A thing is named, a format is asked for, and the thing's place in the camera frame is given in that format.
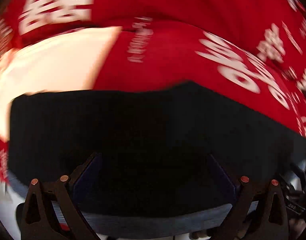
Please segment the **black pants grey waistband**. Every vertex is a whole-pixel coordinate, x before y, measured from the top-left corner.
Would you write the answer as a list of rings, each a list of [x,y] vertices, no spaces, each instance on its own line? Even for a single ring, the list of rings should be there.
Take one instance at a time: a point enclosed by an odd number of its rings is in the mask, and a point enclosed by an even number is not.
[[[304,140],[193,82],[141,93],[23,94],[11,105],[8,168],[27,196],[32,179],[56,181],[94,154],[71,199],[98,238],[212,237],[235,197],[212,155],[281,154],[301,168]]]

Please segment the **red blanket white characters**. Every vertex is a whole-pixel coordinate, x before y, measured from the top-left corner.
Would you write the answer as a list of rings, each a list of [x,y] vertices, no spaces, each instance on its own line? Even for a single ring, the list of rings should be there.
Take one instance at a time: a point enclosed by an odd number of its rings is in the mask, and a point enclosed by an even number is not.
[[[92,90],[142,92],[194,81],[304,137],[306,10],[299,0],[10,0],[0,60],[58,35],[121,27]],[[0,181],[8,142],[0,140]]]

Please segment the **white cloth sheet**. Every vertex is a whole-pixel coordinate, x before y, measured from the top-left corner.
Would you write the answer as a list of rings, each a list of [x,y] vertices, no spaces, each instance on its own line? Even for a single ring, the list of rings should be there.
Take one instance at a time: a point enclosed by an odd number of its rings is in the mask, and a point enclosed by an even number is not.
[[[0,140],[9,140],[14,98],[91,89],[121,31],[87,28],[5,53],[0,60]]]

